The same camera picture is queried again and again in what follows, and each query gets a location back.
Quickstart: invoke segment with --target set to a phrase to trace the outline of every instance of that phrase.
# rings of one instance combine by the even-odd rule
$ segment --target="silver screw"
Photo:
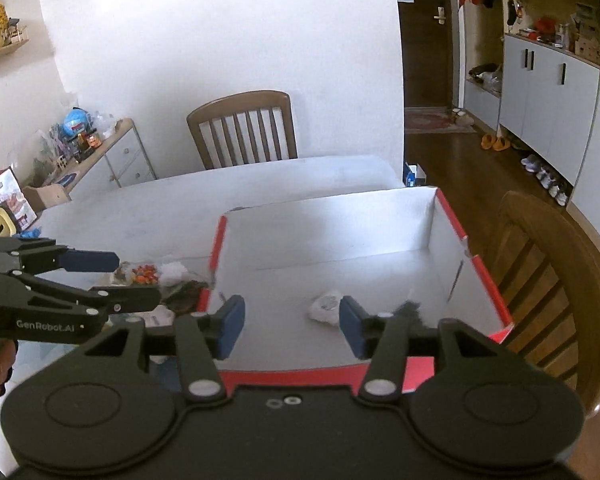
[[[279,410],[284,404],[280,399],[268,399],[267,402],[265,402],[265,406],[272,410]]]
[[[209,379],[199,379],[189,385],[189,393],[196,397],[212,397],[222,390],[222,386]]]
[[[366,392],[376,397],[391,395],[397,389],[398,387],[395,383],[387,381],[386,379],[373,379],[368,383],[365,383]]]
[[[298,404],[302,404],[302,399],[295,395],[289,395],[285,397],[285,404],[289,406],[297,406]]]

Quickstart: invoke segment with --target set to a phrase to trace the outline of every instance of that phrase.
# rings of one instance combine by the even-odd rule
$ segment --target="brown door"
[[[445,9],[445,23],[438,7]],[[398,3],[402,37],[404,106],[451,104],[452,38],[449,0],[414,0]]]

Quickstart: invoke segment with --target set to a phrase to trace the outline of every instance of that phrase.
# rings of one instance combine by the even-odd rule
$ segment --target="door handle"
[[[446,22],[445,7],[438,7],[438,15],[433,17],[434,20],[438,20],[440,25],[444,25]]]

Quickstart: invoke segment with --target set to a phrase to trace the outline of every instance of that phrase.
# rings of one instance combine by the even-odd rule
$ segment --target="white table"
[[[202,171],[117,189],[46,210],[37,225],[44,237],[84,250],[115,251],[132,262],[185,260],[206,271],[220,216],[237,207],[403,187],[376,156],[323,156]],[[100,274],[57,270],[46,278],[89,288]],[[24,342],[13,389],[71,347]],[[0,429],[0,470],[16,469]]]

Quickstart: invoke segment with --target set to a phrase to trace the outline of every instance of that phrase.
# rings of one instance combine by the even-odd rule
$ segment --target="door frame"
[[[464,42],[464,7],[459,0],[450,0],[451,35],[453,37],[452,105],[464,107],[464,74],[466,73],[466,45]]]

